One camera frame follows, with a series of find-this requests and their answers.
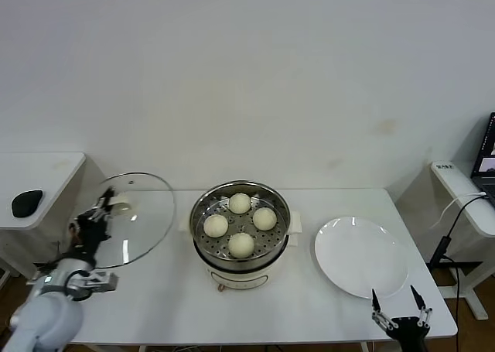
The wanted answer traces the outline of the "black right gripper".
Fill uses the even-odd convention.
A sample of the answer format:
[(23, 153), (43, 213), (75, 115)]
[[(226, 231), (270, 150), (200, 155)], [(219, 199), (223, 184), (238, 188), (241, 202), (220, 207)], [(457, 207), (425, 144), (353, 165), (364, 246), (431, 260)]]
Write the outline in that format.
[(427, 352), (425, 337), (430, 331), (429, 319), (432, 308), (410, 285), (411, 293), (419, 310), (419, 316), (396, 317), (390, 319), (381, 310), (377, 294), (372, 290), (372, 320), (393, 340), (397, 341), (403, 352)]

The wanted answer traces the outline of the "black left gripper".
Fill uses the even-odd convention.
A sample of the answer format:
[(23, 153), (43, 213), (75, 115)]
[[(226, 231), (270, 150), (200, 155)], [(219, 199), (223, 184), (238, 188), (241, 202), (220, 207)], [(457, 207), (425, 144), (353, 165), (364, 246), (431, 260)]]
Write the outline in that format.
[(69, 225), (69, 257), (96, 265), (96, 254), (101, 242), (110, 235), (107, 233), (108, 213), (111, 212), (111, 199), (114, 187), (108, 187), (99, 197), (97, 206), (81, 213)]

